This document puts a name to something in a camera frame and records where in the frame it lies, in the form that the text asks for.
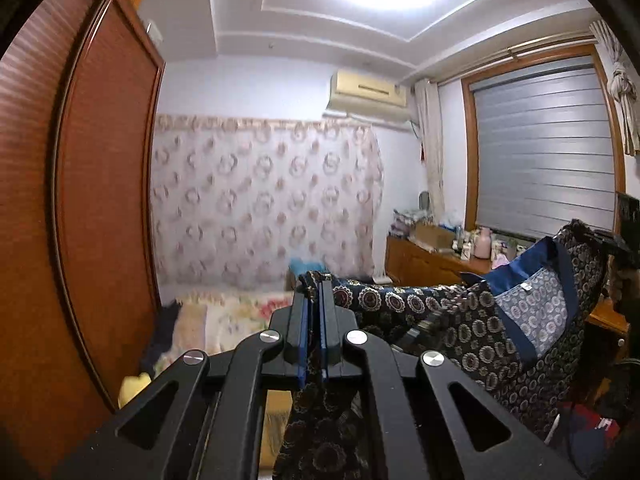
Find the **white ceiling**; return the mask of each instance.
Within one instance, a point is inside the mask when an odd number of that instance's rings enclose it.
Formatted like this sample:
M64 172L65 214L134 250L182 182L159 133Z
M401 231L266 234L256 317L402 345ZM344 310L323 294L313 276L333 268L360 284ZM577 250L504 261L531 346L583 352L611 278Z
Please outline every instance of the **white ceiling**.
M409 11L345 0L144 0L139 12L158 24L167 61L297 57L398 81L442 76L516 43L588 30L597 17L586 0L437 0Z

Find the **window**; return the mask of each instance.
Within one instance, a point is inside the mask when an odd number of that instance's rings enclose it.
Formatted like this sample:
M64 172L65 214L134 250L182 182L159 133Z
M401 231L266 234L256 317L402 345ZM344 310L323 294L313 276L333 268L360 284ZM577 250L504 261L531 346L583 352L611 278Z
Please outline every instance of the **window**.
M527 61L463 80L466 228L540 238L579 218L612 230L622 145L595 49Z

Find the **silver screw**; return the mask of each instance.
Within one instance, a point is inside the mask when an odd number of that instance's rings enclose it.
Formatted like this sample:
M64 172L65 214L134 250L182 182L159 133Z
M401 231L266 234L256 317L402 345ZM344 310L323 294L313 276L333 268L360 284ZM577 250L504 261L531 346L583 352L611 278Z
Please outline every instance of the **silver screw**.
M347 341L354 345L363 345L367 342L367 334L362 330L351 330L347 334Z
M200 350L189 350L182 356L182 360L188 365L199 365L204 361L205 355Z
M444 362L444 355L437 350L427 350L422 354L422 360L427 366L440 366Z
M275 343L278 339L280 339L280 334L275 330L265 330L264 332L260 332L260 341L263 343Z

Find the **curtain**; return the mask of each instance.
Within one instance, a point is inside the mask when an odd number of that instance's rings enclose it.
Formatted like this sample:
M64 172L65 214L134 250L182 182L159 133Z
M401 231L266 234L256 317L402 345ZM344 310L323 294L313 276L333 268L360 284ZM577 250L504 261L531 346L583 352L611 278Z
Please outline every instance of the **curtain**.
M615 37L609 25L603 20L598 20L590 25L590 30L603 45L609 54L609 59L613 63L613 72L609 76L607 89L609 94L622 107L622 137L624 139L625 153L627 155L640 155L640 136L638 135L638 125L636 124L636 114L634 105L636 102L636 86L626 73L622 63L624 50Z
M427 189L433 219L438 224L444 218L445 203L442 185L442 117L438 85L427 79L415 84L415 101L422 132L422 148L427 166Z
M370 126L158 115L161 283L282 288L292 257L371 275L383 168Z

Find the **air conditioner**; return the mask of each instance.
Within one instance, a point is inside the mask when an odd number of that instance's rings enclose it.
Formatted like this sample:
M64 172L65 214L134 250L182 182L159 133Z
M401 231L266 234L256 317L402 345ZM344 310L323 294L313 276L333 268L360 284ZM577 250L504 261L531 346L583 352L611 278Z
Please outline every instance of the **air conditioner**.
M403 123L411 119L403 86L338 70L331 78L328 110Z

